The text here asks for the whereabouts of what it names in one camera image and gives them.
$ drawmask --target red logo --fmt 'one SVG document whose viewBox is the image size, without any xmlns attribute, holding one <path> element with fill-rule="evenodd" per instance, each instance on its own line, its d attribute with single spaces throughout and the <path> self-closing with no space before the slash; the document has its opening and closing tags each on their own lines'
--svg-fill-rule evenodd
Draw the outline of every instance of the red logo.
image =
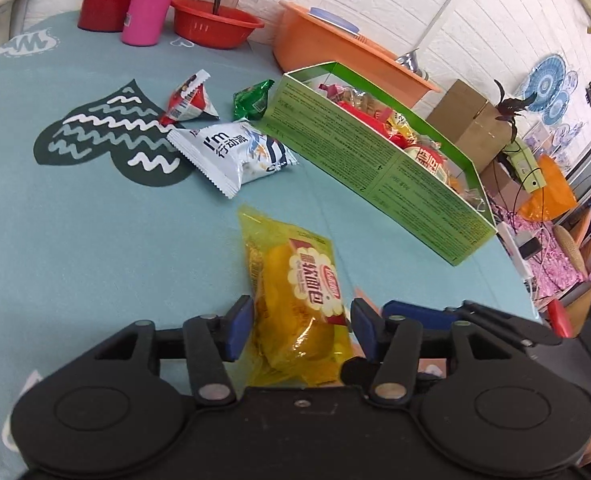
<svg viewBox="0 0 591 480">
<path fill-rule="evenodd" d="M 335 276 L 335 273 L 333 273 L 331 268 L 326 265 L 320 267 L 320 270 L 322 271 L 322 277 L 324 278 L 324 283 L 327 286 L 329 292 L 333 294 L 336 300 L 339 300 L 339 283 L 338 279 Z"/>
</svg>

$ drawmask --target orange plastic tub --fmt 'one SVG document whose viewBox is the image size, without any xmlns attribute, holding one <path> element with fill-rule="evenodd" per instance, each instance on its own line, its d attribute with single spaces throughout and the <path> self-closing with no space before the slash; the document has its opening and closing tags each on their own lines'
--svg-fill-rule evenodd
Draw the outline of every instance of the orange plastic tub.
<svg viewBox="0 0 591 480">
<path fill-rule="evenodd" d="M 273 45 L 273 54 L 282 70 L 339 61 L 379 86 L 403 105 L 411 108 L 430 90 L 441 90 L 420 76 L 397 64 L 383 47 L 362 43 L 308 14 L 308 10 L 291 2 L 280 2 L 284 16 Z"/>
<path fill-rule="evenodd" d="M 213 14 L 213 4 L 202 0 L 172 0 L 171 6 L 176 34 L 211 48 L 235 48 L 264 27 L 262 20 L 243 10 L 220 7 L 220 14 Z"/>
</svg>

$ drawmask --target green snack package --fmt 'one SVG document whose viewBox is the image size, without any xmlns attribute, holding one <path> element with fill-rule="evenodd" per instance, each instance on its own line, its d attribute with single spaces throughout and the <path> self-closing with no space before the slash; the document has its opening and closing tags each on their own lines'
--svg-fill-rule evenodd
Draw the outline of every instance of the green snack package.
<svg viewBox="0 0 591 480">
<path fill-rule="evenodd" d="M 268 105 L 268 90 L 274 83 L 272 79 L 267 79 L 237 92 L 233 96 L 233 120 L 259 121 Z"/>
</svg>

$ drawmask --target orange plastic bag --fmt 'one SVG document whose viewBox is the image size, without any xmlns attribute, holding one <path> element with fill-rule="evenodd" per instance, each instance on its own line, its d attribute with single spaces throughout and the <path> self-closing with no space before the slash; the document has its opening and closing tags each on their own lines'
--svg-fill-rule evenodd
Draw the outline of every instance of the orange plastic bag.
<svg viewBox="0 0 591 480">
<path fill-rule="evenodd" d="M 530 222 L 553 220 L 578 205 L 573 190 L 555 161 L 543 155 L 537 161 L 546 186 L 531 193 L 531 198 L 517 212 Z"/>
<path fill-rule="evenodd" d="M 248 206 L 239 216 L 256 305 L 248 383 L 338 381 L 353 351 L 331 241 Z"/>
</svg>

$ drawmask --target brown cardboard box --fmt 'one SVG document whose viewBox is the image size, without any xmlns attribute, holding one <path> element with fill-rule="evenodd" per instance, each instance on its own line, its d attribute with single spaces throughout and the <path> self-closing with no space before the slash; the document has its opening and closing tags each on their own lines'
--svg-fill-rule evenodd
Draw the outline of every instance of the brown cardboard box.
<svg viewBox="0 0 591 480">
<path fill-rule="evenodd" d="M 509 176 L 502 164 L 493 161 L 480 174 L 482 186 L 493 202 L 509 211 L 517 213 L 522 205 L 531 198 L 531 194 Z"/>
<path fill-rule="evenodd" d="M 511 142 L 511 125 L 496 121 L 499 112 L 486 97 L 456 81 L 429 115 L 427 122 L 453 142 L 478 173 Z"/>
</svg>

